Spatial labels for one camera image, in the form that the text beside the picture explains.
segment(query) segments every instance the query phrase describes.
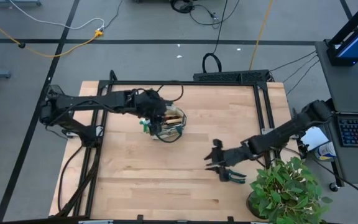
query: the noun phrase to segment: green object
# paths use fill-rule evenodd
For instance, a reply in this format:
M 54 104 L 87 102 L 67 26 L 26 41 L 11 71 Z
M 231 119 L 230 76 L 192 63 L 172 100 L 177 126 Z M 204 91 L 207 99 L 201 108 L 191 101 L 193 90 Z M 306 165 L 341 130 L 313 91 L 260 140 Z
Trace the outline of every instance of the green object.
M 321 187 L 303 162 L 297 157 L 287 163 L 276 159 L 275 167 L 258 170 L 247 199 L 252 214 L 276 224 L 325 223 L 324 204 L 332 200 L 321 196 Z

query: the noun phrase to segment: wooden table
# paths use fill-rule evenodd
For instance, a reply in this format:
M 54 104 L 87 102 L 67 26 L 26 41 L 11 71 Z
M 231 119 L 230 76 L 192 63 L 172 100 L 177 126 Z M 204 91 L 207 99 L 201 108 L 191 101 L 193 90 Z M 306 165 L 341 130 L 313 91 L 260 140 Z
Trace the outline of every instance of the wooden table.
M 98 82 L 83 82 L 80 95 L 95 95 L 97 87 Z M 140 87 L 158 88 L 114 85 L 113 90 Z M 180 91 L 179 86 L 165 86 L 160 94 L 169 100 L 177 98 Z M 268 83 L 268 93 L 274 122 L 279 126 L 290 119 L 283 84 Z M 260 100 L 268 127 L 262 91 Z M 151 140 L 133 115 L 108 115 L 91 218 L 135 220 L 137 215 L 144 215 L 145 220 L 225 221 L 233 216 L 239 222 L 256 221 L 246 207 L 246 198 L 252 191 L 249 184 L 262 168 L 260 164 L 244 161 L 232 168 L 247 175 L 247 183 L 241 185 L 220 182 L 216 173 L 204 170 L 203 160 L 211 152 L 214 138 L 229 148 L 260 134 L 253 88 L 185 86 L 183 98 L 175 104 L 188 121 L 183 137 L 173 144 Z M 92 111 L 75 113 L 75 119 L 83 124 L 90 124 L 91 117 Z M 78 138 L 68 141 L 62 166 L 79 146 Z M 298 150 L 294 141 L 288 147 Z M 84 151 L 65 172 L 62 205 L 78 186 Z M 282 152 L 285 161 L 292 156 L 291 152 Z M 85 210 L 85 192 L 80 214 Z M 50 208 L 50 214 L 56 213 L 57 189 Z

